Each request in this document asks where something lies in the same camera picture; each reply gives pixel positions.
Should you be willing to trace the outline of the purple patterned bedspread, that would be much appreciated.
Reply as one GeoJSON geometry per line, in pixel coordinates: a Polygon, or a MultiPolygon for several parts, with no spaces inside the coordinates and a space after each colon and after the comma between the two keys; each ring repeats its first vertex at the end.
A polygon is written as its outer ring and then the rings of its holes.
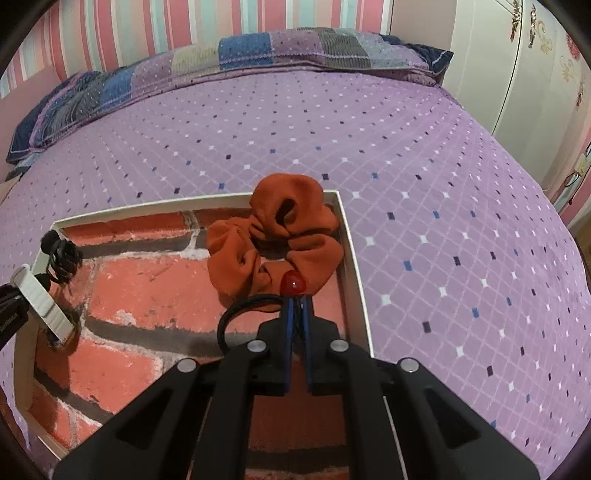
{"type": "Polygon", "coordinates": [[[1,207],[1,275],[58,219],[301,173],[344,202],[370,330],[416,354],[543,477],[590,419],[590,293],[540,186],[443,89],[288,71],[152,96],[45,151],[1,207]]]}

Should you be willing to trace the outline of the white wardrobe with decals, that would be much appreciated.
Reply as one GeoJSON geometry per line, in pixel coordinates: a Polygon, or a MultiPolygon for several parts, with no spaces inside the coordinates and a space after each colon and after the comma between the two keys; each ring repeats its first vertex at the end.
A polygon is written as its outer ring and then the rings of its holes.
{"type": "Polygon", "coordinates": [[[590,67],[540,1],[460,1],[444,86],[557,195],[590,129],[590,67]]]}

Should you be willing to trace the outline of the pink headboard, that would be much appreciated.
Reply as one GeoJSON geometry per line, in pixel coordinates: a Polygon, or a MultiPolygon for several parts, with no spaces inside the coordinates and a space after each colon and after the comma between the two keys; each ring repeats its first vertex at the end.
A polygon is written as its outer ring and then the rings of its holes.
{"type": "Polygon", "coordinates": [[[6,161],[6,157],[17,125],[25,118],[29,111],[60,82],[61,80],[59,79],[55,68],[53,66],[46,67],[30,77],[1,100],[1,182],[5,181],[5,178],[13,169],[13,166],[6,161]]]}

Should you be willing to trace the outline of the patchwork striped pillow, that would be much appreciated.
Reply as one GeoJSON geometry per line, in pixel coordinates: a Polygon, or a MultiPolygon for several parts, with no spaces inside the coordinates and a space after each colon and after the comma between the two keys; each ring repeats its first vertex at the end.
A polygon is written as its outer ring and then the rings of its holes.
{"type": "Polygon", "coordinates": [[[427,86],[440,82],[454,54],[394,35],[346,28],[297,28],[191,44],[108,72],[68,77],[16,126],[6,161],[17,165],[79,127],[140,100],[266,68],[370,73],[427,86]]]}

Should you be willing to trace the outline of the black hair tie red bead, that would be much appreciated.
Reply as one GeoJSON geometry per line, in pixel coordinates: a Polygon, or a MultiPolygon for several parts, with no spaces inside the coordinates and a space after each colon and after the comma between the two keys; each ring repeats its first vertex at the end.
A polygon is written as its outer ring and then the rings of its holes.
{"type": "Polygon", "coordinates": [[[307,289],[304,276],[296,270],[287,271],[280,280],[280,294],[256,294],[233,303],[219,319],[216,331],[216,341],[222,354],[228,354],[230,347],[225,340],[225,331],[230,322],[247,311],[264,310],[270,308],[276,311],[277,307],[283,306],[287,298],[301,297],[307,289]]]}

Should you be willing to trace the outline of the orange fabric scrunchie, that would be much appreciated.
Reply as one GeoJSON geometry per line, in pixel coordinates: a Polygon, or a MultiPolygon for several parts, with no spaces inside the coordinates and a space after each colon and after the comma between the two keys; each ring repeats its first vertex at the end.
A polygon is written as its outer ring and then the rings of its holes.
{"type": "Polygon", "coordinates": [[[231,300],[277,295],[283,276],[294,271],[304,278],[304,294],[315,295],[344,258],[338,229],[318,181],[271,174],[253,190],[249,216],[217,219],[207,227],[211,284],[231,300]]]}

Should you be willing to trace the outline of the white tray brick-pattern lining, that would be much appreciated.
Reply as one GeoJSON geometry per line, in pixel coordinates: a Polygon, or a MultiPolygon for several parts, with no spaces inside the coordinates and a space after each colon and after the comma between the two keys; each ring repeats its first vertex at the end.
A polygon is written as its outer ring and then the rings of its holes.
{"type": "MultiPolygon", "coordinates": [[[[31,312],[16,335],[13,397],[28,427],[29,456],[50,478],[57,462],[118,413],[176,361],[217,359],[215,331],[229,300],[207,270],[207,229],[249,216],[250,193],[120,207],[70,217],[51,227],[83,253],[57,306],[78,320],[67,347],[49,345],[31,312]]],[[[353,248],[345,194],[325,191],[339,219],[345,256],[314,297],[315,313],[370,353],[370,324],[353,248]]],[[[257,398],[246,479],[349,479],[341,402],[304,394],[294,367],[287,398],[257,398]]]]}

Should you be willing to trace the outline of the black hair clip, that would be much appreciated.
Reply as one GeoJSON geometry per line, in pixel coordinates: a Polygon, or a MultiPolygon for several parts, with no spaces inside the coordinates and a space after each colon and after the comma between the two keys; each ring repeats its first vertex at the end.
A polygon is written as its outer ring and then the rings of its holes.
{"type": "Polygon", "coordinates": [[[49,230],[41,239],[41,251],[48,257],[46,274],[59,285],[68,284],[82,267],[83,255],[70,240],[49,230]]]}

